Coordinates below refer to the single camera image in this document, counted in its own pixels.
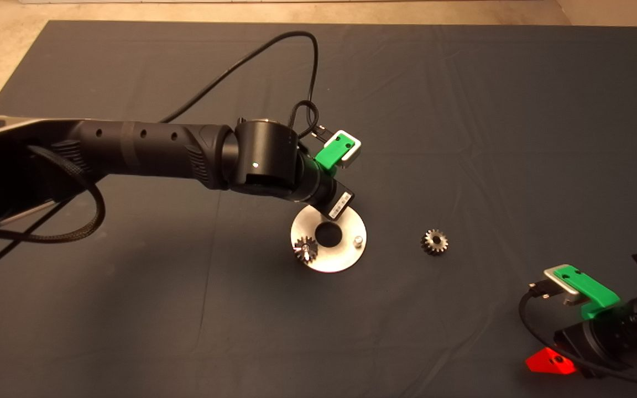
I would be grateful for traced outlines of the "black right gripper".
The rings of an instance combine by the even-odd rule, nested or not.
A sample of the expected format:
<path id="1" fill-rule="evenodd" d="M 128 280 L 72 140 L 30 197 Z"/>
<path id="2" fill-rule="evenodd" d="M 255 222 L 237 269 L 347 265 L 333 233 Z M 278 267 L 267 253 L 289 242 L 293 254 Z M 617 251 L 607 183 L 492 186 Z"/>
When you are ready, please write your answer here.
<path id="1" fill-rule="evenodd" d="M 607 307 L 591 315 L 591 304 L 582 305 L 582 321 L 554 333 L 557 347 L 591 363 L 614 370 L 637 368 L 637 298 Z M 534 373 L 571 375 L 574 363 L 545 347 L 525 360 Z"/>

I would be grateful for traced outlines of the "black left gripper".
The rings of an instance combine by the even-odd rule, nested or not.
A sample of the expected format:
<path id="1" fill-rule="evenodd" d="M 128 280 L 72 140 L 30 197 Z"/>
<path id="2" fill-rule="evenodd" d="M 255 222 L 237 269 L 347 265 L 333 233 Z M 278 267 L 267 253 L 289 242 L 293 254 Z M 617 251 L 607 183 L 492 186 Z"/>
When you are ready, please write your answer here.
<path id="1" fill-rule="evenodd" d="M 307 155 L 297 157 L 296 201 L 316 209 L 331 221 L 341 218 L 356 195 Z"/>

